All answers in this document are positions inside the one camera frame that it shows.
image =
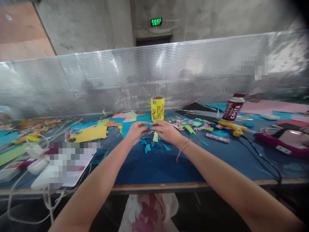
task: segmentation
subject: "bottle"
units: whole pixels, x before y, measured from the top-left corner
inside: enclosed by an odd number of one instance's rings
[[[229,100],[228,105],[226,106],[222,120],[229,122],[235,121],[238,112],[245,102],[244,97],[245,94],[243,93],[235,93],[233,95],[233,97]]]

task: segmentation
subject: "wooden panel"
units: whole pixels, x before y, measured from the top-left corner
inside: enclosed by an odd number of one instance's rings
[[[0,44],[0,62],[54,56],[47,38]]]
[[[55,55],[32,3],[0,7],[0,22],[0,62]]]

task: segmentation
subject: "bottle cap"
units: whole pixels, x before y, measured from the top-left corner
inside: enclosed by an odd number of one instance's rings
[[[233,97],[245,97],[245,93],[235,93]]]

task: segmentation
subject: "hand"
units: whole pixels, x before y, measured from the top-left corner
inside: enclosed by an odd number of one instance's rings
[[[187,137],[181,135],[172,124],[166,121],[158,120],[150,124],[154,125],[151,130],[156,131],[164,141],[173,144],[177,148],[181,148],[188,141]]]
[[[148,122],[133,123],[124,140],[128,141],[130,145],[134,146],[135,144],[137,144],[137,142],[142,136],[149,134],[148,131],[149,127],[144,126],[143,124],[149,124],[149,123]]]

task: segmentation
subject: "forearm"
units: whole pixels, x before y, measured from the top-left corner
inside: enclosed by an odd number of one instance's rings
[[[185,147],[183,153],[207,183],[241,215],[248,225],[251,218],[256,218],[255,222],[259,219],[273,218],[278,222],[300,223],[292,212],[269,193],[193,142]]]
[[[88,231],[108,197],[132,145],[121,141],[85,179],[63,208],[50,231]]]

